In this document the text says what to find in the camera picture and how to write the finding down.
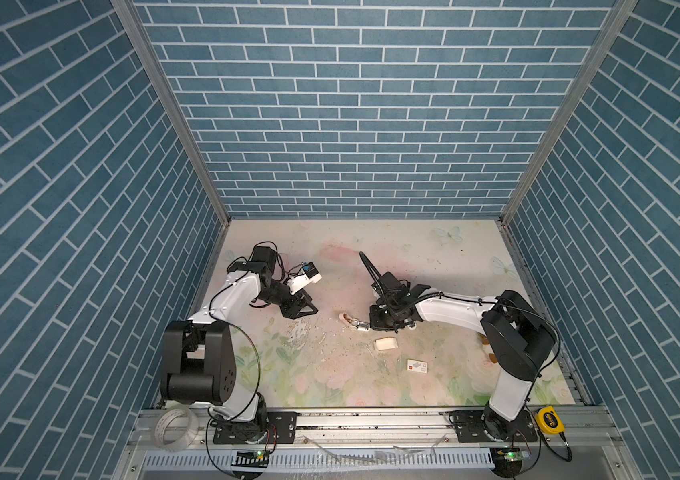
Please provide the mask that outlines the pink stapler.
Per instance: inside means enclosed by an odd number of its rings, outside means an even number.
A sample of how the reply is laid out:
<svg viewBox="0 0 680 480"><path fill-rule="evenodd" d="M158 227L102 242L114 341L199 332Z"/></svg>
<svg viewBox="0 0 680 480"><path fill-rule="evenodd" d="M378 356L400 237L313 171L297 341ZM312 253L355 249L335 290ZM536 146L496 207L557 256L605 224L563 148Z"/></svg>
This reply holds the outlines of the pink stapler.
<svg viewBox="0 0 680 480"><path fill-rule="evenodd" d="M359 319L352 317L351 315L349 315L346 312L341 313L339 315L339 318L343 322L348 324L350 327L352 327L356 330L359 330L359 331L369 331L370 330L370 326L367 322L362 322Z"/></svg>

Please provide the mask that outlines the staple box tray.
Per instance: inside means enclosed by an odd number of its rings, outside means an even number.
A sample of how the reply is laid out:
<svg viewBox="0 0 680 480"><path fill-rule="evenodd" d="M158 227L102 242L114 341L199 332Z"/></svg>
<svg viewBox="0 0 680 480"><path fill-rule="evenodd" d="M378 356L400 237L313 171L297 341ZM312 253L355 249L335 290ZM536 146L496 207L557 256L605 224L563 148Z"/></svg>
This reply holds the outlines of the staple box tray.
<svg viewBox="0 0 680 480"><path fill-rule="evenodd" d="M379 338L374 341L374 348L379 352L395 350L399 348L399 344L394 337Z"/></svg>

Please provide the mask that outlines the white staple box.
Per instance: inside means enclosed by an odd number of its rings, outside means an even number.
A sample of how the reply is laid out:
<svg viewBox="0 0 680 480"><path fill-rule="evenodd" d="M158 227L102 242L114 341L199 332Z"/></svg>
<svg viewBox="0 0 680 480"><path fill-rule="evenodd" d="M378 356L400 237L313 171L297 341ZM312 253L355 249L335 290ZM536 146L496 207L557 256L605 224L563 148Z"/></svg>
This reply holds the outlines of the white staple box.
<svg viewBox="0 0 680 480"><path fill-rule="evenodd" d="M427 374L428 364L425 361L408 359L407 360L407 370L410 372Z"/></svg>

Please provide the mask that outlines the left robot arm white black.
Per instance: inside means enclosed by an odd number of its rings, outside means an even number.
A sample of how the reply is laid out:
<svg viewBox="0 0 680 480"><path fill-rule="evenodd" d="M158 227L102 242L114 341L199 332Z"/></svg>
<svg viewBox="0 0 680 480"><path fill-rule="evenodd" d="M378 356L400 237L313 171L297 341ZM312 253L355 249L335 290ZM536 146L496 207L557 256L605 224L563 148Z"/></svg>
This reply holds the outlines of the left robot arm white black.
<svg viewBox="0 0 680 480"><path fill-rule="evenodd" d="M250 255L227 267L221 289L189 319L170 323L163 335L161 396L186 405L207 403L214 415L232 423L262 423L266 404L258 388L237 378L232 331L243 333L258 302L276 306L283 317L318 313L305 287L321 280L312 262L285 268L271 241L256 244Z"/></svg>

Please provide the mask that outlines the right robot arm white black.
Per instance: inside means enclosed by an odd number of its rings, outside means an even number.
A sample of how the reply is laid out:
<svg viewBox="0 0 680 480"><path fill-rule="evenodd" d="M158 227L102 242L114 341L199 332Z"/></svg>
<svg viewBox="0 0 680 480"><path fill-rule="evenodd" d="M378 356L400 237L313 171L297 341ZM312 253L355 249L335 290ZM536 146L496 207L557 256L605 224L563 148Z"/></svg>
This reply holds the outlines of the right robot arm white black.
<svg viewBox="0 0 680 480"><path fill-rule="evenodd" d="M501 372L482 415L485 431L497 440L514 435L534 383L558 343L555 328L513 290L485 300L412 285L390 272L374 270L371 276L377 295L370 306L372 330L398 332L419 322L438 322L487 338Z"/></svg>

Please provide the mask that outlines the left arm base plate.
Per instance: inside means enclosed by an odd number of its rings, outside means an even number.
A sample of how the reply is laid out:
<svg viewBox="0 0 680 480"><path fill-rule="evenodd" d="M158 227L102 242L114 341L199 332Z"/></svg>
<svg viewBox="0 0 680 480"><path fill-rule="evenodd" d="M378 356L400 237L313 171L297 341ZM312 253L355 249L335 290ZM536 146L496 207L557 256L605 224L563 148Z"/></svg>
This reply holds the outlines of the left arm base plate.
<svg viewBox="0 0 680 480"><path fill-rule="evenodd" d="M253 420L213 422L210 438L215 445L293 444L297 427L295 411L263 411Z"/></svg>

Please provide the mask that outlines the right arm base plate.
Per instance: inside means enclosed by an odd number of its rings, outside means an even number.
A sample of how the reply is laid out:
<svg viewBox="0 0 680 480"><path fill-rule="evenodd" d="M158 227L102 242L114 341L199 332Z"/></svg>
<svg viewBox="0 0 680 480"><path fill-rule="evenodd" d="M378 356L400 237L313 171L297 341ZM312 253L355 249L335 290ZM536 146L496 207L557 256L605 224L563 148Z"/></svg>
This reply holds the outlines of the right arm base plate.
<svg viewBox="0 0 680 480"><path fill-rule="evenodd" d="M453 410L446 413L446 419L460 443L532 442L538 439L534 421L524 410L513 421L495 414L488 406Z"/></svg>

